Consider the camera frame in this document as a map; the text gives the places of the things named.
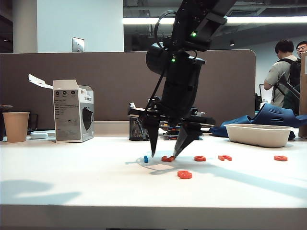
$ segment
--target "paper cup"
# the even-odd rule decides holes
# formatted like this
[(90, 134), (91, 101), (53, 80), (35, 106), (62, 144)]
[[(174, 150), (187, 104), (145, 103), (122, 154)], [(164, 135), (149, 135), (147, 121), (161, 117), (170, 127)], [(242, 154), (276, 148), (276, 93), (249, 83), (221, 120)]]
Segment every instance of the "paper cup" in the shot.
[(29, 112), (3, 113), (7, 142), (26, 141)]

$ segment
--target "red plastic piece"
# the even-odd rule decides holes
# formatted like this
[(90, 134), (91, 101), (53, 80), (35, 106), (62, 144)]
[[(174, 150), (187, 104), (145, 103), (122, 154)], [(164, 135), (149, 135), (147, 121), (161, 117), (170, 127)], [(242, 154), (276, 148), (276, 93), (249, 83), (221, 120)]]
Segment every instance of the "red plastic piece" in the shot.
[(224, 156), (219, 156), (219, 159), (220, 159), (221, 161), (224, 161), (224, 160), (225, 160), (225, 157), (224, 157)]
[(274, 160), (276, 161), (287, 161), (288, 158), (285, 156), (274, 156)]
[(171, 156), (169, 158), (167, 158), (167, 156), (163, 156), (161, 158), (162, 161), (168, 161), (168, 162), (172, 162), (175, 159), (175, 157)]
[(232, 161), (232, 158), (231, 158), (230, 156), (228, 156), (228, 155), (219, 156), (219, 159), (220, 159), (221, 161), (225, 161), (225, 159), (226, 159), (226, 160), (229, 160), (229, 161)]
[(232, 160), (232, 158), (231, 158), (230, 156), (223, 155), (223, 157), (224, 157), (226, 160), (229, 160), (229, 161), (231, 161), (231, 160)]
[(206, 161), (206, 158), (204, 156), (196, 156), (194, 157), (195, 161)]
[(181, 172), (181, 173), (179, 173), (179, 178), (180, 179), (191, 179), (192, 178), (192, 173), (190, 173), (190, 172)]
[(187, 170), (180, 170), (180, 171), (177, 172), (177, 176), (179, 176), (182, 173), (188, 173), (188, 171)]

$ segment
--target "ceiling light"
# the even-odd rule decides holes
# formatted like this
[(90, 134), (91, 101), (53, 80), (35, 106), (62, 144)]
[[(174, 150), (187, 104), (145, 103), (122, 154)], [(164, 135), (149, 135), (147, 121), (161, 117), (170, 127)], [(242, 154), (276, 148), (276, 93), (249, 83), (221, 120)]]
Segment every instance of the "ceiling light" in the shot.
[[(123, 18), (123, 24), (156, 24), (158, 18)], [(163, 18), (160, 24), (173, 24), (175, 18)], [(295, 17), (228, 17), (226, 25), (248, 23), (307, 23), (307, 16)]]
[[(159, 18), (123, 18), (125, 25), (156, 24)], [(163, 18), (160, 24), (174, 24), (175, 18)]]
[(306, 16), (296, 17), (229, 17), (227, 25), (247, 23), (307, 23)]

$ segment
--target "wall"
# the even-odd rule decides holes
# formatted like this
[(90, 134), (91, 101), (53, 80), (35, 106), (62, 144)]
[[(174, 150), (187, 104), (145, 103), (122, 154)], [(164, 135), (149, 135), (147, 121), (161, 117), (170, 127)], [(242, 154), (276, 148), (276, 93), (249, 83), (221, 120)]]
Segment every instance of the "wall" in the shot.
[(122, 0), (13, 0), (14, 53), (124, 51)]

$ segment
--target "face mask picture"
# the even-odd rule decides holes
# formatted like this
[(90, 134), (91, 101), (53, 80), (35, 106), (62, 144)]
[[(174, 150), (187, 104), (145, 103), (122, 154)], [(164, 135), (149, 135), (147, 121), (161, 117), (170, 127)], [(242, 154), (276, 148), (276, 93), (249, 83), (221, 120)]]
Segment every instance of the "face mask picture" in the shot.
[(82, 109), (83, 124), (84, 124), (84, 127), (85, 127), (86, 131), (90, 128), (91, 123), (93, 122), (92, 121), (92, 114), (93, 114), (93, 112), (90, 111), (88, 109), (88, 107), (84, 107)]

